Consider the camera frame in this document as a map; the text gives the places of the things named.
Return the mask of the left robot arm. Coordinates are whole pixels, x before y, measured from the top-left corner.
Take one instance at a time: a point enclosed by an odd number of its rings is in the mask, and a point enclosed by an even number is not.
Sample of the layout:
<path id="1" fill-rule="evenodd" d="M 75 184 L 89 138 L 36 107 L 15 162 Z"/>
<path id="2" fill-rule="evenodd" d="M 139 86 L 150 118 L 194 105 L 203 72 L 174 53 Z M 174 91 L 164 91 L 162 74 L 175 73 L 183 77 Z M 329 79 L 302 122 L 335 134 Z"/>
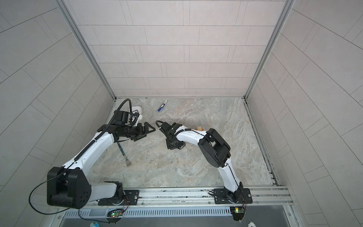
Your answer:
<path id="1" fill-rule="evenodd" d="M 154 132 L 149 123 L 138 122 L 125 111 L 115 111 L 111 121 L 102 125 L 93 139 L 70 161 L 61 167 L 53 167 L 47 174 L 47 204 L 51 206 L 81 209 L 88 202 L 100 201 L 103 205 L 119 205 L 126 196 L 121 182 L 108 181 L 91 185 L 87 174 L 101 155 L 120 137 L 138 141 Z"/>

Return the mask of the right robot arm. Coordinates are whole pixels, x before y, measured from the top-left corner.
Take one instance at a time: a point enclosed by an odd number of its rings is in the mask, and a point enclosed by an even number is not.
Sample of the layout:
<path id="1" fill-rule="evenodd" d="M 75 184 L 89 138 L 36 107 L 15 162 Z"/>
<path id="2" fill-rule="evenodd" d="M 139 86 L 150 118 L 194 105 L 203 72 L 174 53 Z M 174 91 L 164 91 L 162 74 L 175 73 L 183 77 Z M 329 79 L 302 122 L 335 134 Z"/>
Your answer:
<path id="1" fill-rule="evenodd" d="M 252 203 L 251 193 L 244 188 L 232 166 L 230 146 L 213 128 L 208 131 L 198 131 L 182 124 L 156 121 L 157 127 L 166 136 L 167 148 L 182 149 L 186 143 L 197 145 L 209 164 L 217 168 L 224 188 L 209 191 L 209 195 L 220 199 L 221 203 L 246 204 Z"/>

